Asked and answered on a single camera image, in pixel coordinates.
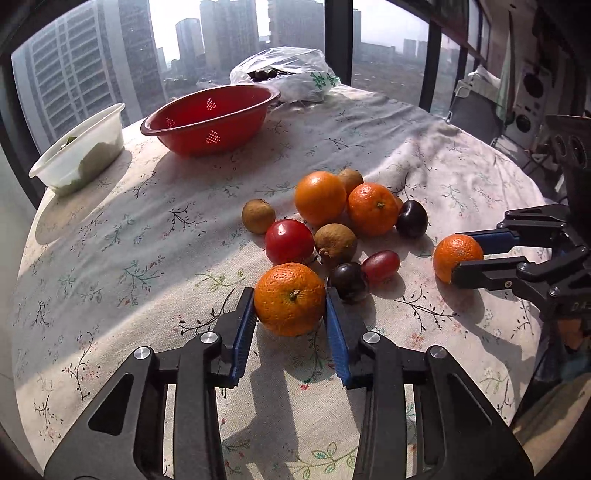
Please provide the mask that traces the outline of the right operator hand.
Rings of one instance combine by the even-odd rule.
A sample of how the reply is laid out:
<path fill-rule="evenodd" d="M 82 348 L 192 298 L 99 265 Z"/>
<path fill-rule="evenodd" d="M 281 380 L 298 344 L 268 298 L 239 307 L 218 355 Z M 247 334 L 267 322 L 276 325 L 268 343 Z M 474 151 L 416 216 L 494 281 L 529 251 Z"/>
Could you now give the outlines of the right operator hand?
<path fill-rule="evenodd" d="M 553 333 L 566 348 L 576 351 L 581 348 L 585 339 L 590 336 L 582 327 L 581 319 L 563 319 L 554 323 Z"/>

